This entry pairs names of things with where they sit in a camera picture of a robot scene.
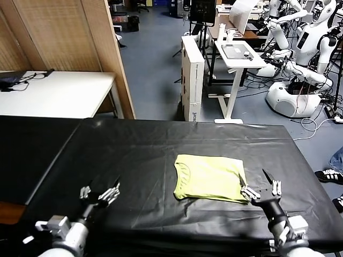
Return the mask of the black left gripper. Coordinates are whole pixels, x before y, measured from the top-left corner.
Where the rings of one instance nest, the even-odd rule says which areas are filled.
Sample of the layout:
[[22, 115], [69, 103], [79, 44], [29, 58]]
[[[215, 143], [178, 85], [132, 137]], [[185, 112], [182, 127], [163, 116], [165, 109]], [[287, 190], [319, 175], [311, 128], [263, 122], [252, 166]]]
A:
[[120, 195], [120, 182], [115, 182], [114, 186], [107, 189], [103, 193], [92, 192], [91, 179], [86, 186], [80, 189], [79, 198], [86, 202], [86, 213], [92, 212], [94, 209], [106, 208], [114, 202]]

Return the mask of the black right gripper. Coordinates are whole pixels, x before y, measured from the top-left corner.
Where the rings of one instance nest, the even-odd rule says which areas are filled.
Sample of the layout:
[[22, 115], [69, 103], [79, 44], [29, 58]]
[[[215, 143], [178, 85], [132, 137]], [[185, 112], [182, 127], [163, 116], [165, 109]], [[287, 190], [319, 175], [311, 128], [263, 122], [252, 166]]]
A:
[[239, 174], [241, 186], [241, 194], [255, 207], [259, 207], [263, 210], [266, 216], [280, 216], [283, 215], [283, 209], [280, 206], [280, 200], [282, 196], [282, 182], [276, 180], [273, 175], [262, 169], [268, 182], [272, 185], [272, 191], [270, 189], [258, 189], [254, 191], [245, 183], [245, 180]]

